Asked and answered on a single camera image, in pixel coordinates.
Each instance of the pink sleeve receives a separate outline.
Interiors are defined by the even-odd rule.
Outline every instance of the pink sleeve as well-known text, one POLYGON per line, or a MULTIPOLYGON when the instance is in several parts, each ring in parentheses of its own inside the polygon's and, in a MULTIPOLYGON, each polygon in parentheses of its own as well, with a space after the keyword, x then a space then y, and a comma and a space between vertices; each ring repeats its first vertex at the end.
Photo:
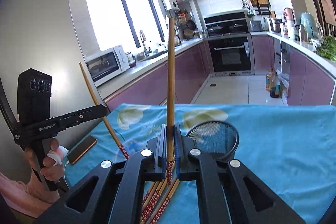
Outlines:
POLYGON ((35 218, 59 198, 57 191, 44 190, 33 171, 27 185, 23 182, 11 181, 0 173, 0 192, 12 209, 35 218))

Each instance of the finger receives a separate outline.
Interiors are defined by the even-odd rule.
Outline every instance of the finger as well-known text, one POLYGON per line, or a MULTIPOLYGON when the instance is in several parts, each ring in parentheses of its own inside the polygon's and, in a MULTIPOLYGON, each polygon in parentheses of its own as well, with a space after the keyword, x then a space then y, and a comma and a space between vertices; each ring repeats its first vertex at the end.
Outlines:
POLYGON ((43 165, 46 167, 54 166, 55 160, 50 157, 45 157, 43 160, 43 165))
POLYGON ((53 150, 53 151, 56 151, 59 147, 59 142, 57 139, 53 138, 50 142, 50 148, 53 150))
POLYGON ((51 181, 59 180, 63 176, 63 173, 63 165, 55 165, 41 169, 41 174, 51 181))
POLYGON ((35 152, 30 147, 25 148, 25 154, 28 159, 33 159, 35 157, 35 152))
POLYGON ((29 161, 29 164, 31 166, 31 168, 33 168, 34 170, 36 170, 36 165, 35 165, 35 152, 33 149, 31 149, 30 147, 26 147, 25 148, 25 155, 29 161))

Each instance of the white microwave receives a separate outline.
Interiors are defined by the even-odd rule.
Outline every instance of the white microwave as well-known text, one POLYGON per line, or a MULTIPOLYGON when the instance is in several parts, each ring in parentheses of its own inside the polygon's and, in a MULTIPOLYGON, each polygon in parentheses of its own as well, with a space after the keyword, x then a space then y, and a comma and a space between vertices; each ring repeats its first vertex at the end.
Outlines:
POLYGON ((100 86, 129 69, 122 45, 90 55, 85 58, 85 62, 95 86, 100 86))

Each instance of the kitchen faucet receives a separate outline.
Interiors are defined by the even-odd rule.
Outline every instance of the kitchen faucet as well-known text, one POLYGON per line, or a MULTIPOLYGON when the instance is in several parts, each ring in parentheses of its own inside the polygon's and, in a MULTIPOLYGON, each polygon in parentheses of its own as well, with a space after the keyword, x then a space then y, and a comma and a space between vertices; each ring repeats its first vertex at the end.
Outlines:
POLYGON ((145 52, 145 57, 148 57, 148 52, 147 52, 147 49, 146 49, 146 45, 145 45, 145 41, 147 40, 146 37, 145 37, 145 34, 143 33, 143 30, 140 30, 140 39, 141 39, 141 42, 142 42, 142 46, 143 46, 143 50, 145 52))

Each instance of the window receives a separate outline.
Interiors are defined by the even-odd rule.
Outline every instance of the window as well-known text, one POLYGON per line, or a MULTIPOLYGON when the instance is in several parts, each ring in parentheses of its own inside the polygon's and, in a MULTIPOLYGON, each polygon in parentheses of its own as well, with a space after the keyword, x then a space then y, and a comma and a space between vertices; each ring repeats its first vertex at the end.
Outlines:
POLYGON ((86 0, 93 30, 101 51, 122 45, 125 52, 147 41, 163 42, 164 34, 152 0, 86 0))

